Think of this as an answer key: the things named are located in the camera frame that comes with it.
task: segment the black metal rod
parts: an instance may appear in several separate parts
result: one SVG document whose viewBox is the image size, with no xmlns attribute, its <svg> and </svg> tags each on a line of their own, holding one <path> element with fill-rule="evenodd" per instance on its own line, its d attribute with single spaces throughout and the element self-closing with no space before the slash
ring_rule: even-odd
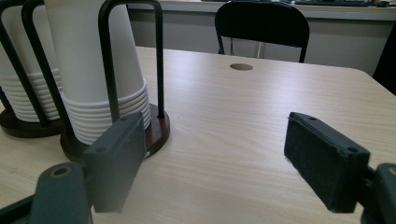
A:
<svg viewBox="0 0 396 224">
<path fill-rule="evenodd" d="M 25 0 L 3 0 L 0 1 L 0 18 L 3 16 L 3 12 L 9 7 L 17 7 L 23 5 Z M 32 103 L 33 109 L 37 114 L 38 119 L 42 126 L 46 126 L 49 121 L 44 113 L 43 107 L 41 106 L 40 102 L 38 101 L 37 95 L 35 94 L 35 90 L 30 83 L 28 76 L 23 68 L 20 58 L 18 57 L 17 51 L 15 50 L 14 46 L 12 45 L 11 39 L 8 36 L 6 28 L 4 27 L 3 21 L 0 20 L 0 42 L 3 45 L 3 48 L 10 59 L 12 66 L 17 73 L 18 78 L 21 81 L 21 84 L 29 98 L 30 102 Z"/>
<path fill-rule="evenodd" d="M 9 100 L 7 99 L 7 97 L 4 94 L 3 90 L 1 89 L 1 87 L 0 87 L 0 100 L 1 100 L 1 103 L 3 103 L 4 109 L 7 112 L 12 112 L 12 113 L 14 112 L 14 109 L 12 109 L 12 106 L 9 103 Z"/>
<path fill-rule="evenodd" d="M 106 0 L 99 11 L 98 26 L 102 48 L 103 64 L 105 67 L 108 101 L 110 104 L 111 118 L 116 121 L 120 117 L 116 79 L 111 53 L 110 31 L 108 18 L 111 10 L 118 5 L 149 4 L 154 7 L 156 20 L 156 50 L 157 50 L 157 85 L 158 85 L 158 118 L 164 118 L 163 103 L 163 10 L 156 0 Z"/>
<path fill-rule="evenodd" d="M 53 74 L 49 65 L 49 62 L 46 57 L 46 53 L 41 45 L 40 38 L 35 29 L 35 24 L 33 22 L 33 12 L 39 6 L 44 5 L 44 0 L 28 0 L 25 4 L 23 4 L 21 16 L 24 29 L 29 38 L 29 41 L 32 45 L 33 51 L 37 58 L 38 64 L 40 65 L 41 71 L 43 73 L 43 77 L 47 82 L 47 86 L 49 88 L 49 93 L 52 96 L 53 103 L 55 103 L 55 107 L 58 110 L 59 117 L 64 124 L 64 128 L 66 134 L 73 134 L 73 128 L 70 123 L 70 119 L 67 116 L 66 109 L 64 108 L 64 103 L 62 101 L 61 94 L 59 93 L 58 87 L 56 85 L 55 79 L 53 78 Z"/>
</svg>

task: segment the chair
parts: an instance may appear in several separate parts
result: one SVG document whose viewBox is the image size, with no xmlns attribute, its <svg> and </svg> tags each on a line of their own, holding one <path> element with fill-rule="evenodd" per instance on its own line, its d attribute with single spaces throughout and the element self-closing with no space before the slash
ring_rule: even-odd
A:
<svg viewBox="0 0 396 224">
<path fill-rule="evenodd" d="M 378 65 L 376 66 L 373 74 L 379 84 L 387 88 L 390 92 L 396 95 L 396 22 L 393 24 L 393 28 L 390 31 L 387 43 L 385 44 L 384 50 L 382 51 L 381 57 L 379 58 Z"/>
<path fill-rule="evenodd" d="M 271 2 L 228 2 L 215 18 L 219 54 L 224 54 L 222 36 L 301 48 L 303 63 L 309 40 L 309 25 L 295 7 Z"/>
</svg>

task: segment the light wood tabletop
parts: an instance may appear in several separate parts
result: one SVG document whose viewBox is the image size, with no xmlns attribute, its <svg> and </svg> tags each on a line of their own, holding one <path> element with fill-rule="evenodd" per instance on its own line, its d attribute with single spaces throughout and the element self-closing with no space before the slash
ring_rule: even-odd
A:
<svg viewBox="0 0 396 224">
<path fill-rule="evenodd" d="M 155 51 L 138 54 L 156 104 Z M 166 50 L 164 94 L 168 141 L 142 163 L 122 213 L 94 223 L 360 223 L 360 206 L 332 214 L 285 158 L 291 111 L 370 150 L 373 168 L 396 162 L 396 97 L 358 70 Z M 67 161 L 59 140 L 0 132 L 0 207 Z"/>
</svg>

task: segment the table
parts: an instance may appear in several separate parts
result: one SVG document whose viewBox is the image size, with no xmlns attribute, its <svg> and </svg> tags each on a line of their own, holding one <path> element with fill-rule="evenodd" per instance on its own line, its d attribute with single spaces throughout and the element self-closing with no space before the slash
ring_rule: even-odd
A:
<svg viewBox="0 0 396 224">
<path fill-rule="evenodd" d="M 154 49 L 138 54 L 155 103 Z M 396 162 L 396 97 L 361 71 L 177 50 L 164 52 L 164 68 L 170 137 L 142 163 L 123 212 L 93 214 L 94 223 L 359 223 L 360 206 L 352 215 L 327 211 L 284 157 L 291 111 L 366 147 L 374 168 Z M 0 142 L 1 207 L 67 161 L 59 136 L 0 132 Z"/>
</svg>

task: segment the wooden base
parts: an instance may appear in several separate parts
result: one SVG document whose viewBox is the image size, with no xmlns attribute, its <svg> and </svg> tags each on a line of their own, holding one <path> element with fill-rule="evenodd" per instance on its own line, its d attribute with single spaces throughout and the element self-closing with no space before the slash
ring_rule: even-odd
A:
<svg viewBox="0 0 396 224">
<path fill-rule="evenodd" d="M 165 117 L 158 119 L 157 112 L 158 106 L 150 104 L 151 123 L 145 130 L 147 157 L 152 156 L 163 147 L 171 131 L 169 116 L 165 112 Z M 82 162 L 83 152 L 89 147 L 78 141 L 73 134 L 67 135 L 66 132 L 61 134 L 61 146 L 64 155 L 70 161 L 77 162 Z"/>
<path fill-rule="evenodd" d="M 51 120 L 43 127 L 40 122 L 25 122 L 18 119 L 14 113 L 4 110 L 0 114 L 0 126 L 3 131 L 19 138 L 41 138 L 60 134 L 64 128 L 59 119 Z"/>
</svg>

